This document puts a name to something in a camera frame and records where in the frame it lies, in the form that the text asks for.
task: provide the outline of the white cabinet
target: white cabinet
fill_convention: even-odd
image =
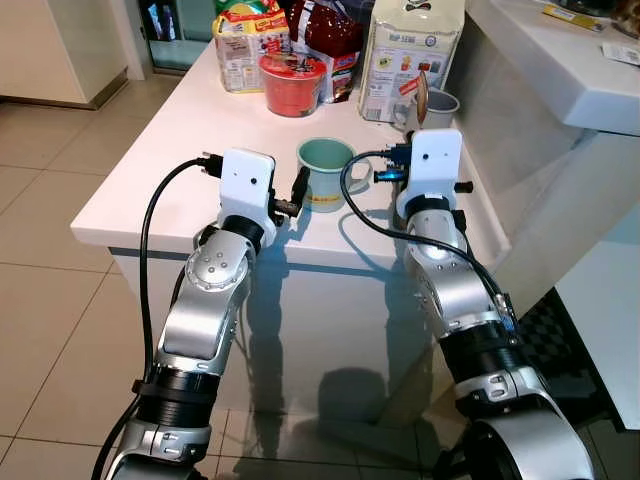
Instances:
[[[99,104],[125,68],[107,0],[0,3],[0,96]]]

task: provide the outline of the cable connector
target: cable connector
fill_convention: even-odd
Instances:
[[[388,158],[397,167],[408,167],[411,165],[411,144],[398,143],[389,149]]]
[[[203,166],[202,171],[212,177],[222,177],[222,155],[207,152],[202,152],[202,154],[206,155],[205,157],[198,158]]]

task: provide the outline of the food package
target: food package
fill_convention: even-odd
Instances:
[[[229,92],[261,92],[260,57],[291,48],[285,13],[275,0],[235,3],[218,15],[212,29],[222,84]]]
[[[294,51],[313,55],[327,66],[320,101],[343,102],[353,89],[363,26],[337,0],[297,0],[287,13]]]
[[[465,0],[377,0],[359,99],[366,120],[395,121],[420,72],[442,89],[462,27]]]

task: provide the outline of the red package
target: red package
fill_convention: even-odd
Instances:
[[[353,89],[363,26],[337,0],[297,0],[287,12],[294,51],[314,55],[327,66],[320,100],[343,102]]]

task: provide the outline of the gray cup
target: gray cup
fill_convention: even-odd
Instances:
[[[432,130],[435,128],[449,128],[453,114],[460,108],[460,102],[450,93],[429,89],[429,99],[427,101],[427,116],[424,122],[418,122],[418,105],[416,97],[411,99],[409,105],[398,106],[394,111],[396,122],[395,128],[401,130],[405,135],[418,130]]]

